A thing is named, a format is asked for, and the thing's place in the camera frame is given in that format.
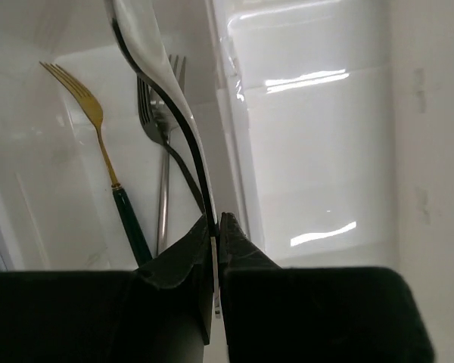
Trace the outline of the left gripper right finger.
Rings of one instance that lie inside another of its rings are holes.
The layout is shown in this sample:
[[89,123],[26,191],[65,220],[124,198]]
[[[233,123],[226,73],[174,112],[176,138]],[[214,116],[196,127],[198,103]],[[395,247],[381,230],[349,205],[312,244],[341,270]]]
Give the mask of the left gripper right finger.
[[232,362],[433,362],[409,285],[384,267],[282,268],[232,213],[219,282]]

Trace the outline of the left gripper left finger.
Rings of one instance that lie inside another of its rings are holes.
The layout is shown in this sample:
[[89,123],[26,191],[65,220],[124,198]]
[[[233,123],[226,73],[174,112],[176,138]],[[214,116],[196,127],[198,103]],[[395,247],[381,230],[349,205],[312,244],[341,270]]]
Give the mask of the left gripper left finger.
[[133,271],[0,272],[0,362],[200,362],[212,300],[205,218]]

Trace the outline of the silver fork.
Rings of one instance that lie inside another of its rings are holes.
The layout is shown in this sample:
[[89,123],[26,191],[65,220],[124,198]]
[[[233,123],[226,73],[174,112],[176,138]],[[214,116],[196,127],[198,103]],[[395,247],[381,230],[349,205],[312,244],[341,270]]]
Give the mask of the silver fork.
[[169,145],[171,131],[176,128],[176,121],[165,103],[158,99],[154,108],[154,115],[163,137],[166,139],[162,151],[160,168],[160,199],[157,223],[157,254],[160,255],[167,248],[167,224],[169,206],[169,153],[166,146]]

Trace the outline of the gold fork teal handle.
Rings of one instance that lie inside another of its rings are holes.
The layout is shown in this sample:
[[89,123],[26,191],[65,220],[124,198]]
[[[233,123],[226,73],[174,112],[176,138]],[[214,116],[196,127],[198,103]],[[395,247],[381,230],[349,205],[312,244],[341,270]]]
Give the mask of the gold fork teal handle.
[[108,252],[115,257],[120,251],[139,267],[152,259],[140,223],[120,184],[108,156],[102,136],[103,109],[97,98],[76,77],[58,64],[39,63],[71,94],[78,104],[78,110],[71,113],[72,121],[89,121],[89,124],[75,126],[73,131],[80,141],[87,143],[85,163],[101,225],[106,232]]

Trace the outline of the black fork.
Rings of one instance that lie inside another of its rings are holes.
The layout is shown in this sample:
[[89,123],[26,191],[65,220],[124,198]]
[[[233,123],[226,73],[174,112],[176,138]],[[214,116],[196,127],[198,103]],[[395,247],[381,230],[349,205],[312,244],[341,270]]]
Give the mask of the black fork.
[[149,86],[138,76],[136,79],[137,85],[137,102],[138,102],[138,115],[141,126],[145,134],[154,142],[162,146],[166,152],[173,157],[179,166],[184,176],[187,185],[195,199],[195,202],[201,211],[205,213],[204,202],[199,187],[186,166],[184,160],[171,146],[166,145],[166,121],[161,119],[162,114],[154,114],[151,105],[151,91]]

